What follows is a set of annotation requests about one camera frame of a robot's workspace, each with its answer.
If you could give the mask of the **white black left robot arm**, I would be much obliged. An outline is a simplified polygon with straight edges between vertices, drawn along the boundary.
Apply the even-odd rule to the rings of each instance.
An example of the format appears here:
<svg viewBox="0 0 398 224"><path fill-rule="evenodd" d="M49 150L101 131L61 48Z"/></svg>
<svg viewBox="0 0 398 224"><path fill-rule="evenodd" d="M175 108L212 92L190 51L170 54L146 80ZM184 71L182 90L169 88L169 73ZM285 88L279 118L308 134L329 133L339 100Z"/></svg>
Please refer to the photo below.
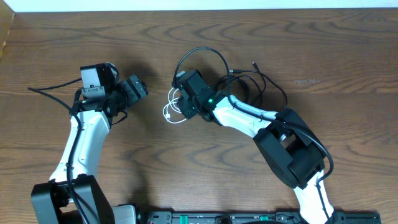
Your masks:
<svg viewBox="0 0 398 224"><path fill-rule="evenodd" d="M60 102L70 115L71 130L62 158L48 182L36 184L31 201L39 223L137 223L131 204L111 206L96 176L104 141L113 119L147 96L136 75L119 79L109 62L80 68L81 88L73 104Z"/></svg>

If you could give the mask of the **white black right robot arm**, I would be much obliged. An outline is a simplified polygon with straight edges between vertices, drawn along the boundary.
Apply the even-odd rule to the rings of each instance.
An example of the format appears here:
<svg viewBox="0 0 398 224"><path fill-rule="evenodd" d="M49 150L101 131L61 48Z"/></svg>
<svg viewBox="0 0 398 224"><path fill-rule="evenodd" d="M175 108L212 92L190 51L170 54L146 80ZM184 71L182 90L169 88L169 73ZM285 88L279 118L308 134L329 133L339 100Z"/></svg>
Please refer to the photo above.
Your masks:
<svg viewBox="0 0 398 224"><path fill-rule="evenodd" d="M181 92L177 108L186 119L196 114L207 122L237 129L252 138L273 173L292 188L307 223L334 223L323 181L329 152L291 109L264 111L214 90L198 70L176 74L172 86Z"/></svg>

